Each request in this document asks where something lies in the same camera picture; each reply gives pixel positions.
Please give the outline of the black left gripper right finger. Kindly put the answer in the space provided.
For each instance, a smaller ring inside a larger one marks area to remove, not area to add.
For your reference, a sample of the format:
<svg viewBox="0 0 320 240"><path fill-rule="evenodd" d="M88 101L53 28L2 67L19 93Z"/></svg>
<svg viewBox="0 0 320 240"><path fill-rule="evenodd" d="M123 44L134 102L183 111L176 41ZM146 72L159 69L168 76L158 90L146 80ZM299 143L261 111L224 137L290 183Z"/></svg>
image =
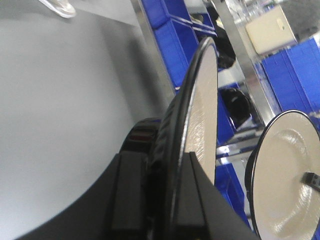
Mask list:
<svg viewBox="0 0 320 240"><path fill-rule="evenodd" d="M258 239L209 180L194 152L182 157L175 217L175 240Z"/></svg>

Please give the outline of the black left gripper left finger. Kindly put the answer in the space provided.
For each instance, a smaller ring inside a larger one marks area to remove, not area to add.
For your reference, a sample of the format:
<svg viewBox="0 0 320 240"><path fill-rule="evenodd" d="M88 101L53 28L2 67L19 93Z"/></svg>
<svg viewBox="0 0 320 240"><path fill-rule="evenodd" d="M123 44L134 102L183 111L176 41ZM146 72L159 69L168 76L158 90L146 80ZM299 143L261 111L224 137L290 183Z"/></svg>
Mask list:
<svg viewBox="0 0 320 240"><path fill-rule="evenodd" d="M22 240L152 240L145 192L147 155L117 153L75 202Z"/></svg>

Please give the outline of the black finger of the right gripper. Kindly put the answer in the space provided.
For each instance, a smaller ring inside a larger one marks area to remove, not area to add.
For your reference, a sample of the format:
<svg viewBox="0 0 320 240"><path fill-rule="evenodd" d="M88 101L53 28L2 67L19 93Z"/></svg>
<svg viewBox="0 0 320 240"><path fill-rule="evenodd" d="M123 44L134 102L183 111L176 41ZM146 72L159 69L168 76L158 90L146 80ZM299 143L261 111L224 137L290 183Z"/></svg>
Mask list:
<svg viewBox="0 0 320 240"><path fill-rule="evenodd" d="M301 182L312 189L320 192L320 176L314 172L305 172Z"/></svg>

